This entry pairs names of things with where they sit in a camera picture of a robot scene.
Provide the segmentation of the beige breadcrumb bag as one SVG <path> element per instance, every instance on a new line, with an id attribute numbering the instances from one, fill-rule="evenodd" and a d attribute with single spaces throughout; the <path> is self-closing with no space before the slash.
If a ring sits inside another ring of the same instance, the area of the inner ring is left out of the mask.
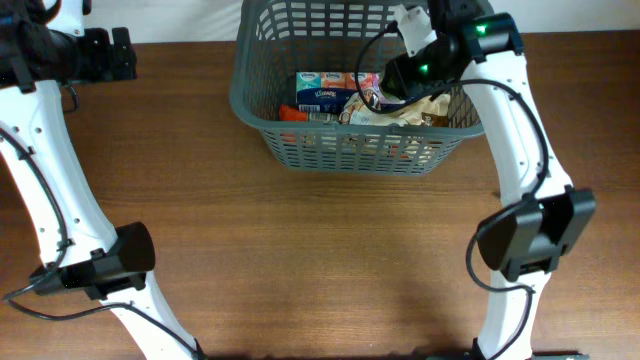
<path id="1" fill-rule="evenodd" d="M 417 103 L 390 114 L 372 112 L 362 97 L 354 93 L 345 104 L 338 122 L 343 125 L 383 126 L 398 125 L 436 126 L 448 125 L 449 94 L 441 94 L 434 100 L 423 98 Z"/>

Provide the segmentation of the orange red pasta packet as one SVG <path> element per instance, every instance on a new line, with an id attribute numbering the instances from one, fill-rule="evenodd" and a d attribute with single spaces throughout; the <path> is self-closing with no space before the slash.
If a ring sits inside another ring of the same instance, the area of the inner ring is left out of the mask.
<path id="1" fill-rule="evenodd" d="M 322 124 L 336 123 L 339 116 L 330 113 L 302 112 L 288 105 L 281 105 L 279 108 L 279 120 L 286 122 L 317 122 Z"/>

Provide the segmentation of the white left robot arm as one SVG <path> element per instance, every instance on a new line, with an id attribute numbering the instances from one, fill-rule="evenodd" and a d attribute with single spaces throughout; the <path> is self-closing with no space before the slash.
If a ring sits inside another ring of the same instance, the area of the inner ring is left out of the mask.
<path id="1" fill-rule="evenodd" d="M 26 291 L 84 292 L 111 312 L 149 359 L 201 359 L 154 275 L 146 226 L 114 226 L 99 207 L 72 146 L 63 91 L 136 78 L 124 27 L 84 24 L 87 1 L 1 5 L 1 154 L 36 231 L 40 266 Z"/>

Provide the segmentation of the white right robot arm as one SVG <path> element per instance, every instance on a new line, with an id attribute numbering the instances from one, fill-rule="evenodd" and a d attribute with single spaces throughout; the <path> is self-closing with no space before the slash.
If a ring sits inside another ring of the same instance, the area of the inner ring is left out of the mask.
<path id="1" fill-rule="evenodd" d="M 554 154 L 530 90 L 524 43 L 513 18 L 486 1 L 397 5 L 386 33 L 405 50 L 383 71 L 382 91 L 401 107 L 460 88 L 493 156 L 501 209 L 482 220 L 467 250 L 490 278 L 488 310 L 473 359 L 529 359 L 541 293 L 596 210 Z"/>

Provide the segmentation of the Kleenex tissue multipack box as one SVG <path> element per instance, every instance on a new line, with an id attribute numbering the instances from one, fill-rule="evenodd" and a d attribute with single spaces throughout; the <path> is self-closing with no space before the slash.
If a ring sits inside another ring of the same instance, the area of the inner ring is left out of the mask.
<path id="1" fill-rule="evenodd" d="M 357 81 L 365 98 L 376 108 L 402 103 L 397 98 L 383 94 L 377 73 L 360 72 Z M 353 73 L 297 72 L 295 75 L 296 105 L 302 112 L 339 114 L 350 98 L 358 95 L 357 81 Z"/>

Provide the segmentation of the grey plastic basket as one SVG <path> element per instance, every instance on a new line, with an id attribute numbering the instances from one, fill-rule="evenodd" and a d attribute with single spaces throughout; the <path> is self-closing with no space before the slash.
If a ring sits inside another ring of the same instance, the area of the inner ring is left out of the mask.
<path id="1" fill-rule="evenodd" d="M 391 1 L 245 1 L 236 43 L 230 103 L 290 169 L 423 175 L 465 139 L 483 134 L 461 88 L 450 90 L 443 127 L 295 123 L 279 118 L 293 105 L 299 71 L 350 72 L 367 40 L 393 18 Z"/>

